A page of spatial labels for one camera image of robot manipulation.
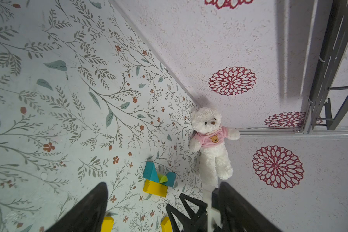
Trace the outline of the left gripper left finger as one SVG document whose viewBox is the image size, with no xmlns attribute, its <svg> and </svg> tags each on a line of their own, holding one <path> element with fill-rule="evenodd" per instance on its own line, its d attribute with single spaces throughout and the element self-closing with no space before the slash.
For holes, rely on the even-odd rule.
<svg viewBox="0 0 348 232">
<path fill-rule="evenodd" d="M 107 201 L 107 184 L 101 182 L 47 231 L 100 232 Z"/>
</svg>

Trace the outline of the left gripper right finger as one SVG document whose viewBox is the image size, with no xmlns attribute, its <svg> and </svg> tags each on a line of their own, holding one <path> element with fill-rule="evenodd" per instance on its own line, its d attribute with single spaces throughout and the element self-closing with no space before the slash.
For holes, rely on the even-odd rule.
<svg viewBox="0 0 348 232">
<path fill-rule="evenodd" d="M 227 182 L 220 184 L 218 204 L 222 232 L 280 231 Z"/>
</svg>

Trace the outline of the green small block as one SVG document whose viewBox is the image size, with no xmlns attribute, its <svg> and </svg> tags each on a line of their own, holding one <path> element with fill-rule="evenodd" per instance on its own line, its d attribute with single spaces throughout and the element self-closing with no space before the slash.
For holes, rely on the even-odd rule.
<svg viewBox="0 0 348 232">
<path fill-rule="evenodd" d="M 158 174 L 159 183 L 166 183 L 168 181 L 168 177 L 162 174 Z"/>
</svg>

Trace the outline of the teal triangle block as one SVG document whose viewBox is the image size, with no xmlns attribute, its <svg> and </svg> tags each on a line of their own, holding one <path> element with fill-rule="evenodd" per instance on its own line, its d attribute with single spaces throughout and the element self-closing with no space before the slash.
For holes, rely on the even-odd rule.
<svg viewBox="0 0 348 232">
<path fill-rule="evenodd" d="M 159 183 L 159 177 L 153 162 L 146 162 L 146 166 L 143 172 L 143 178 Z"/>
</svg>

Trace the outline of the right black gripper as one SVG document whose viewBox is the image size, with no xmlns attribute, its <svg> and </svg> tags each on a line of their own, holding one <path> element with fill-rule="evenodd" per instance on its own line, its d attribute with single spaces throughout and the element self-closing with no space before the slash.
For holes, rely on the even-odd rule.
<svg viewBox="0 0 348 232">
<path fill-rule="evenodd" d="M 183 193 L 179 198 L 189 217 L 167 204 L 166 211 L 173 232 L 207 232 L 207 203 Z"/>
</svg>

